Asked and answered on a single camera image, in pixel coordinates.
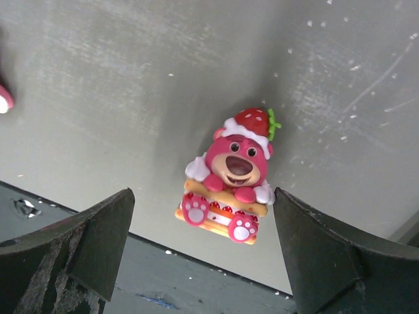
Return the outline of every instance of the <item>pink paw pad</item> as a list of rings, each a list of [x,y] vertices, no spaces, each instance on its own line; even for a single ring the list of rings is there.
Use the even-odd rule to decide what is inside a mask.
[[[192,226],[201,225],[207,218],[210,205],[201,196],[185,194],[182,199],[182,213],[185,221]]]
[[[228,236],[234,242],[243,243],[255,236],[257,230],[251,216],[236,214],[228,225]]]

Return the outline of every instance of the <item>white speck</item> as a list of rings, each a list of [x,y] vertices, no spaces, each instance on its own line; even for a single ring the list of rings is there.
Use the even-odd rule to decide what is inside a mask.
[[[402,0],[400,0],[399,2],[397,2],[396,4],[395,4],[395,6],[394,6],[394,9],[395,10],[399,10],[400,8],[401,8],[401,5],[403,4],[403,1]]]
[[[26,206],[30,207],[30,208],[34,208],[35,206],[32,205],[32,203],[30,201],[24,200],[24,203]]]

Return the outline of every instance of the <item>bear mouth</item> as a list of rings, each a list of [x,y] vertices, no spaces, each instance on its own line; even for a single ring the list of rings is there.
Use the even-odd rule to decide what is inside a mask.
[[[249,178],[247,179],[243,179],[243,180],[238,180],[238,179],[233,179],[232,177],[227,176],[227,179],[232,183],[232,184],[236,184],[236,185],[243,185],[246,182],[248,182]]]

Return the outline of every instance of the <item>scratch mark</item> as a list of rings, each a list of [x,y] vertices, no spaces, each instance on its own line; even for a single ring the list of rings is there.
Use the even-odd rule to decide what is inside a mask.
[[[416,101],[416,100],[419,100],[419,97],[412,98],[411,100],[405,101],[404,103],[400,103],[397,106],[394,106],[392,108],[384,109],[384,111],[387,112],[387,113],[390,113],[390,112],[392,112],[392,111],[394,111],[394,110],[396,110],[398,108],[401,108],[401,107],[403,107],[405,105],[408,105],[409,103],[412,103],[413,101]]]
[[[157,298],[149,298],[148,296],[141,296],[144,300],[147,300],[149,302],[164,306],[168,309],[177,309],[173,304],[170,304],[163,299],[157,299]]]
[[[405,52],[402,53],[394,62],[393,64],[387,69],[384,74],[378,78],[375,82],[373,82],[369,87],[367,87],[358,97],[356,97],[344,110],[343,113],[347,113],[354,105],[356,105],[365,95],[367,95],[371,90],[377,87],[390,73],[394,70],[395,67],[403,60],[405,57],[405,54],[412,48],[412,43],[410,43],[406,49]]]

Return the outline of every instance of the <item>gray surface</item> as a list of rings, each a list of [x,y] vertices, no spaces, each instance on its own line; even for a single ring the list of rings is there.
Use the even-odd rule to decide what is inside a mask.
[[[272,212],[254,246],[174,219],[184,168],[234,103],[265,100],[283,124],[271,183],[390,238],[418,211],[418,14],[402,0],[2,1],[16,108],[0,116],[0,178],[79,210],[129,186],[132,232],[289,292]]]

